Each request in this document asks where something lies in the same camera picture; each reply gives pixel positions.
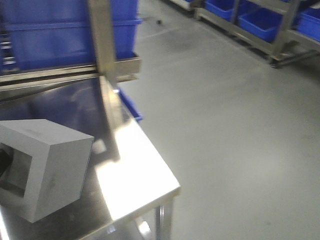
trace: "metal shelving rack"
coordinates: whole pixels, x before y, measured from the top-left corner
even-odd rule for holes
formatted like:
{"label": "metal shelving rack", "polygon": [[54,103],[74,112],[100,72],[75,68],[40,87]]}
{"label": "metal shelving rack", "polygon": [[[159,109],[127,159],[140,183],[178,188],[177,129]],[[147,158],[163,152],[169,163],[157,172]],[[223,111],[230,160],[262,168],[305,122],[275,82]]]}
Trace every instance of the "metal shelving rack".
{"label": "metal shelving rack", "polygon": [[270,62],[272,64],[275,64],[278,61],[281,61],[283,59],[283,56],[282,56],[283,51],[284,50],[287,51],[290,48],[296,46],[297,45],[296,42],[305,43],[307,41],[308,44],[312,44],[314,48],[319,49],[318,42],[308,39],[308,37],[301,36],[301,34],[291,30],[292,23],[298,12],[298,8],[301,0],[291,0],[290,2],[284,2],[281,0],[249,0],[249,1],[263,8],[269,9],[271,11],[274,11],[278,14],[283,15],[283,19],[279,28],[278,35],[272,43],[264,41],[263,39],[247,32],[246,30],[236,25],[240,0],[235,0],[234,2],[231,21],[224,20],[223,18],[215,15],[214,13],[204,8],[197,8],[195,10],[195,18],[198,20],[200,20],[201,18],[204,18],[207,21],[228,31],[230,34],[247,42],[253,47],[261,50],[262,52],[269,55]]}

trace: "stainless steel surface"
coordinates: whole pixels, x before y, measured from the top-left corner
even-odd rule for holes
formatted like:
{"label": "stainless steel surface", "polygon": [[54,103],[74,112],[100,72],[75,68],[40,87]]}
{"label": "stainless steel surface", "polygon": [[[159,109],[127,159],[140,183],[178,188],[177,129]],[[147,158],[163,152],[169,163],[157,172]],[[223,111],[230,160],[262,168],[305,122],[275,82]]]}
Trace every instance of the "stainless steel surface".
{"label": "stainless steel surface", "polygon": [[171,239],[171,224],[173,213],[173,200],[165,202],[163,205],[156,208],[156,237],[155,240],[170,240]]}
{"label": "stainless steel surface", "polygon": [[182,7],[183,9],[187,10],[187,11],[190,11],[192,8],[191,8],[191,3],[190,2],[187,2],[185,0],[170,0],[171,2],[179,5],[180,7]]}
{"label": "stainless steel surface", "polygon": [[265,52],[266,54],[271,54],[274,46],[271,43],[268,43],[257,36],[245,31],[244,29],[232,24],[231,22],[224,20],[223,18],[215,15],[214,13],[204,9],[196,8],[196,18],[204,18],[209,22],[225,29],[229,33],[237,36],[241,40],[247,42],[248,44],[254,46],[255,48]]}
{"label": "stainless steel surface", "polygon": [[295,40],[302,45],[306,46],[308,49],[316,50],[320,52],[320,42],[317,40],[314,40],[306,35],[301,34],[298,31],[295,30],[289,30],[287,32],[288,38],[291,40]]}
{"label": "stainless steel surface", "polygon": [[10,106],[19,115],[20,105],[28,105],[28,114],[21,118],[46,118],[95,137],[80,200],[34,224],[1,207],[0,230],[8,240],[99,239],[179,193],[177,179],[124,109],[122,125],[114,130],[115,148],[97,96],[99,83],[89,79],[0,104],[1,118]]}
{"label": "stainless steel surface", "polygon": [[51,78],[44,80],[40,79],[38,81],[27,81],[12,85],[0,85],[0,102],[29,96],[32,94],[40,93],[44,90],[55,89],[61,86],[72,84],[74,82],[91,79],[96,76],[96,73],[66,77],[52,76]]}
{"label": "stainless steel surface", "polygon": [[272,10],[278,14],[285,15],[289,10],[289,3],[281,0],[249,0],[259,6]]}
{"label": "stainless steel surface", "polygon": [[138,55],[132,58],[120,59],[115,62],[117,76],[138,74],[141,69],[142,60]]}

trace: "gray floor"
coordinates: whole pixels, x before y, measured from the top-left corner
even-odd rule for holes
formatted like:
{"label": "gray floor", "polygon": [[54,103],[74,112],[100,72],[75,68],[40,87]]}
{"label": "gray floor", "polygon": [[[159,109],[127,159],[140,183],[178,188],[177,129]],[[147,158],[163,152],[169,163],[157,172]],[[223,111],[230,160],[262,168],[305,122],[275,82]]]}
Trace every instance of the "gray floor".
{"label": "gray floor", "polygon": [[172,240],[320,240],[320,58],[273,69],[173,4],[140,13],[121,86],[182,185]]}

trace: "table top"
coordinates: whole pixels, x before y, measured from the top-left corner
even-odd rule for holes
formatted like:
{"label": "table top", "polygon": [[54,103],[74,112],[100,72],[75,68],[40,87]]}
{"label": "table top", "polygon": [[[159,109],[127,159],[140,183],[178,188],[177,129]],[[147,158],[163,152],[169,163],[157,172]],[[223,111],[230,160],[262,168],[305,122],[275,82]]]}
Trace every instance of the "table top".
{"label": "table top", "polygon": [[180,185],[123,109],[111,134],[97,78],[0,104],[0,120],[48,119],[95,137],[79,200],[29,223],[0,208],[3,240],[94,240],[170,200]]}

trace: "blue plastic bin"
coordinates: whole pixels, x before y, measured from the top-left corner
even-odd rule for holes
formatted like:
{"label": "blue plastic bin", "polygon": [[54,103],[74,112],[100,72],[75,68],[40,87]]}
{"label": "blue plastic bin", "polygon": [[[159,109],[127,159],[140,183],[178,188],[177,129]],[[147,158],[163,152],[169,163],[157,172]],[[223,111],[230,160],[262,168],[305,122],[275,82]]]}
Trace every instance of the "blue plastic bin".
{"label": "blue plastic bin", "polygon": [[[118,59],[134,56],[140,18],[114,21]],[[7,24],[16,65],[21,70],[94,63],[95,51],[88,23]]]}
{"label": "blue plastic bin", "polygon": [[144,119],[144,116],[137,109],[136,104],[131,100],[131,98],[124,93],[124,91],[119,88],[119,96],[123,104],[128,108],[134,119],[139,123]]}
{"label": "blue plastic bin", "polygon": [[320,9],[309,8],[303,12],[297,30],[320,42]]}
{"label": "blue plastic bin", "polygon": [[113,22],[114,44],[117,59],[134,57],[137,26],[141,23],[141,18]]}
{"label": "blue plastic bin", "polygon": [[9,24],[87,22],[86,0],[2,0]]}
{"label": "blue plastic bin", "polygon": [[282,16],[266,8],[260,8],[239,17],[239,25],[244,30],[272,42],[279,31]]}
{"label": "blue plastic bin", "polygon": [[[207,0],[205,9],[230,21],[234,9],[235,0]],[[238,16],[256,9],[258,6],[249,1],[242,1],[239,6]]]}
{"label": "blue plastic bin", "polygon": [[112,19],[131,20],[138,14],[138,0],[111,0]]}
{"label": "blue plastic bin", "polygon": [[[82,22],[88,15],[87,0],[2,0],[6,20],[11,24]],[[111,0],[112,18],[137,17],[138,0]]]}

